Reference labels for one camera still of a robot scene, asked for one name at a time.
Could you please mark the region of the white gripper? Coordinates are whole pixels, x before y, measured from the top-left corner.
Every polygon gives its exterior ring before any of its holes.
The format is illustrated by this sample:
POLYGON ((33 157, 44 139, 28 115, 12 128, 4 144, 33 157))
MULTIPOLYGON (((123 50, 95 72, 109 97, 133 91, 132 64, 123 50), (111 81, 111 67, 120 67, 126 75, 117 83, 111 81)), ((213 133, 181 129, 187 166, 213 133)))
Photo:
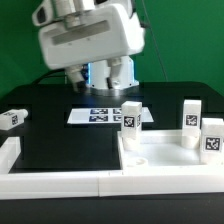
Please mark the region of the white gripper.
POLYGON ((45 26, 39 31, 39 41, 46 65, 52 70, 66 68, 75 92, 87 88, 80 65, 107 59, 107 87, 116 89, 120 85, 121 57, 140 53, 145 44, 137 15, 129 17, 121 4, 89 11, 84 24, 71 29, 66 29, 62 21, 45 26))

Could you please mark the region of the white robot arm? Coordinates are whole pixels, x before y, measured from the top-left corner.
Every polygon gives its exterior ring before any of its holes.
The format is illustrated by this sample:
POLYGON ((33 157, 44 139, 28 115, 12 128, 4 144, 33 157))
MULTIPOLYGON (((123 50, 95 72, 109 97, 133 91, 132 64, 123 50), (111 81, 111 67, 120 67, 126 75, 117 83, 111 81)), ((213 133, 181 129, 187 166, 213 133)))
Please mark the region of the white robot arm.
POLYGON ((138 85, 131 56, 145 45, 134 0, 42 0, 32 15, 45 64, 77 92, 120 94, 138 85))

